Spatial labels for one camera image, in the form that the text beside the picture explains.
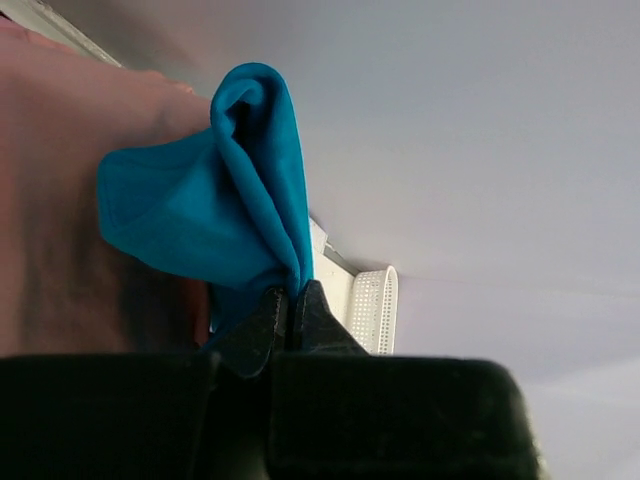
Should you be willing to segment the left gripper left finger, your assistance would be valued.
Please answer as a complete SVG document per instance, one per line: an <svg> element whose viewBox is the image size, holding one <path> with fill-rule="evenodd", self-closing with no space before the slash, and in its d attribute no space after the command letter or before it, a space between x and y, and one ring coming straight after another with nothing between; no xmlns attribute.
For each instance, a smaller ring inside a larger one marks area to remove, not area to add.
<svg viewBox="0 0 640 480"><path fill-rule="evenodd" d="M264 479L279 289L202 352L1 362L5 479Z"/></svg>

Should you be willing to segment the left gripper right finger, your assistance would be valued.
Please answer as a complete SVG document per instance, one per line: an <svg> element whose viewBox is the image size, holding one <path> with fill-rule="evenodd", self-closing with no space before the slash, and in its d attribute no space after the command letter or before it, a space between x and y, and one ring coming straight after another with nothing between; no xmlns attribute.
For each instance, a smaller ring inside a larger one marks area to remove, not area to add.
<svg viewBox="0 0 640 480"><path fill-rule="evenodd" d="M273 479L539 479L519 386L487 360L367 353L306 285L273 354Z"/></svg>

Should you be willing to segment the blue t shirt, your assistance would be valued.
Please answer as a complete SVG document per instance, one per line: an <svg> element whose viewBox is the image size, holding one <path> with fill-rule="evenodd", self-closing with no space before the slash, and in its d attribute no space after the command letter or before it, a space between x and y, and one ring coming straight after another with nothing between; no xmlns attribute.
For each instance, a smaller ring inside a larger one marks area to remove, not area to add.
<svg viewBox="0 0 640 480"><path fill-rule="evenodd" d="M313 276L304 162L288 87L273 68L230 71L201 132L109 153L97 171L105 241L127 255L119 303L144 352L192 345L180 279L201 282L220 337L269 288L296 299Z"/></svg>

